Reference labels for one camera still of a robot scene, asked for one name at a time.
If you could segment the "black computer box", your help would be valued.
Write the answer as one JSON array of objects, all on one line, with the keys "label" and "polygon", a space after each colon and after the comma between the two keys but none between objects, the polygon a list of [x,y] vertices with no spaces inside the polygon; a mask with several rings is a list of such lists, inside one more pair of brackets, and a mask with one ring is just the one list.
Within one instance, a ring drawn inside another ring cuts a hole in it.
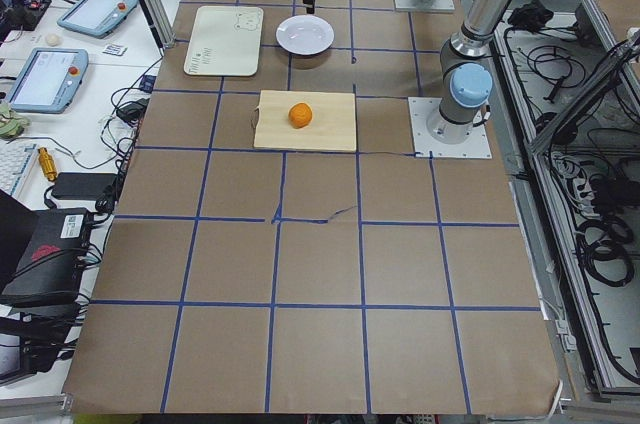
[{"label": "black computer box", "polygon": [[1,213],[1,303],[44,307],[73,303],[89,250],[85,208]]}]

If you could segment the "gold metal cylinder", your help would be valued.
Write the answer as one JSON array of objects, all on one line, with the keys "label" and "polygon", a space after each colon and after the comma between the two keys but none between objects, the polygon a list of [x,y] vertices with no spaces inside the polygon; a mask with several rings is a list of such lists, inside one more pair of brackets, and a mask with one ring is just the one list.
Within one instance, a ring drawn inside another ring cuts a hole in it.
[{"label": "gold metal cylinder", "polygon": [[38,162],[44,177],[49,182],[55,182],[58,177],[58,170],[52,155],[45,147],[38,149]]}]

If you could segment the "wooden cutting board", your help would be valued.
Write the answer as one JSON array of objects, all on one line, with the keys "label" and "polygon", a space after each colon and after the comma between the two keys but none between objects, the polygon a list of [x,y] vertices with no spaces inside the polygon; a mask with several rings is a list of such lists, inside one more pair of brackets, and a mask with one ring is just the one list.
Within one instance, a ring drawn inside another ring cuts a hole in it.
[{"label": "wooden cutting board", "polygon": [[263,90],[254,146],[261,149],[354,152],[352,93]]}]

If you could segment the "small printed card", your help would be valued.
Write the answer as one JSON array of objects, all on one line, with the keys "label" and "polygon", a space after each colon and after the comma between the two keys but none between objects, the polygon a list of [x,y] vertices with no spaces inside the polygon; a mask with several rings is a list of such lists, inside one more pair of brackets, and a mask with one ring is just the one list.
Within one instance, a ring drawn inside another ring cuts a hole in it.
[{"label": "small printed card", "polygon": [[123,56],[127,51],[127,47],[118,44],[108,44],[103,49],[103,53],[111,56]]}]

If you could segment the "white keyboard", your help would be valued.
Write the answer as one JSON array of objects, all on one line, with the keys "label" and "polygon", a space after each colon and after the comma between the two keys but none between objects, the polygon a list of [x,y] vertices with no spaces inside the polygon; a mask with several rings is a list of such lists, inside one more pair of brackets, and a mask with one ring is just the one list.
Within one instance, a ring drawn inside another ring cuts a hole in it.
[{"label": "white keyboard", "polygon": [[1,190],[18,197],[37,161],[35,144],[4,143],[1,145]]}]

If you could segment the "near blue teach pendant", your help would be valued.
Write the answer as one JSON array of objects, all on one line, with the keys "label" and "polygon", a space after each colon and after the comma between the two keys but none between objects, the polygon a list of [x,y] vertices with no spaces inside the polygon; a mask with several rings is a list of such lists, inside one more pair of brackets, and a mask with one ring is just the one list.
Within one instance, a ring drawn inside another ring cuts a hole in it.
[{"label": "near blue teach pendant", "polygon": [[11,108],[26,113],[62,113],[72,102],[88,64],[84,49],[33,49],[7,95]]}]

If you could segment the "cream bear tray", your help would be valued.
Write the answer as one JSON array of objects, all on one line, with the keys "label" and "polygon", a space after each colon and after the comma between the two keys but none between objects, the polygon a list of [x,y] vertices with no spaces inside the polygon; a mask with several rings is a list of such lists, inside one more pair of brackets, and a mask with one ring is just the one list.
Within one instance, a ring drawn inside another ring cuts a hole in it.
[{"label": "cream bear tray", "polygon": [[258,68],[263,17],[259,7],[200,7],[184,72],[191,76],[254,75]]}]

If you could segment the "small white ball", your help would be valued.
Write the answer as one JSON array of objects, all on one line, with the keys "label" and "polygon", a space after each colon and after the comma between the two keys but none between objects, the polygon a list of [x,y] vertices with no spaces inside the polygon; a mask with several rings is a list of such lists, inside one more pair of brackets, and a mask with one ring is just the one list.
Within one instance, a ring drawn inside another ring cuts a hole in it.
[{"label": "small white ball", "polygon": [[61,44],[61,38],[59,35],[51,33],[46,35],[45,42],[48,46],[55,47]]}]

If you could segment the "black power brick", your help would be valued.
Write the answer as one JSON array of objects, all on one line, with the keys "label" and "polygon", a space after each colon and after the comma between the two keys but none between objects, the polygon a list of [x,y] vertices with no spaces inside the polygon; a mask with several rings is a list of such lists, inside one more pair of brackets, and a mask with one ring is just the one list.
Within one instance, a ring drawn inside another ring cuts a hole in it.
[{"label": "black power brick", "polygon": [[51,195],[60,200],[91,200],[102,196],[116,181],[114,173],[62,172]]}]

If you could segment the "far blue teach pendant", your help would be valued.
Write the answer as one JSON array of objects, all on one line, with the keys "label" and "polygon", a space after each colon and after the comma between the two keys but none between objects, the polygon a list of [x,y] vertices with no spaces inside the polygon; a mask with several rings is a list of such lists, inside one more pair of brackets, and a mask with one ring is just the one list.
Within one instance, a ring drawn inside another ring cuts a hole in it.
[{"label": "far blue teach pendant", "polygon": [[57,20],[57,24],[72,32],[104,38],[137,5],[138,0],[79,0]]}]

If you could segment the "orange fruit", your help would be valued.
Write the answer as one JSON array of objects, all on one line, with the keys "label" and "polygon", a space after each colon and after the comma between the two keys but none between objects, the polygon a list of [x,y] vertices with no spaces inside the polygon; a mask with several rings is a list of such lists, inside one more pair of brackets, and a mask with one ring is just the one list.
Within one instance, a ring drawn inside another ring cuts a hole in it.
[{"label": "orange fruit", "polygon": [[293,105],[288,111],[288,120],[293,128],[300,129],[306,127],[313,119],[313,110],[305,102]]}]

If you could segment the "blue teach pendant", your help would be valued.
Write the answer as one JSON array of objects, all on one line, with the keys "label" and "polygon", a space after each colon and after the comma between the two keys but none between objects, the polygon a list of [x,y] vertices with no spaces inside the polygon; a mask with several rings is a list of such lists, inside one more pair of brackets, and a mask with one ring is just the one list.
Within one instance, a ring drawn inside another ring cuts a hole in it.
[{"label": "blue teach pendant", "polygon": [[88,64],[84,49],[33,49],[7,95],[11,108],[26,113],[62,113],[72,102]]},{"label": "blue teach pendant", "polygon": [[57,20],[57,24],[72,32],[104,38],[137,5],[138,0],[79,0]]}]

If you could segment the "white round plate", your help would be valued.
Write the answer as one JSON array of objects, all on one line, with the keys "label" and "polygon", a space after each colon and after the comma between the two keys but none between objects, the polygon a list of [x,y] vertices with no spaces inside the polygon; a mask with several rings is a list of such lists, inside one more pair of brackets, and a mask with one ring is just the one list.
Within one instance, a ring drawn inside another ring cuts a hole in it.
[{"label": "white round plate", "polygon": [[324,52],[334,41],[333,27],[315,15],[296,15],[282,21],[276,40],[286,51],[302,56]]}]

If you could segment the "green plush toy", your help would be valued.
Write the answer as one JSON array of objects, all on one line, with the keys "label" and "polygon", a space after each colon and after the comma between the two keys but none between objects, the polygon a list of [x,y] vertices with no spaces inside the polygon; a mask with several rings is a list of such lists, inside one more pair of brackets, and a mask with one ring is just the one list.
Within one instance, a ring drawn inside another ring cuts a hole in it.
[{"label": "green plush toy", "polygon": [[9,103],[1,103],[0,138],[2,140],[12,140],[19,137],[30,124],[30,120],[15,112]]}]

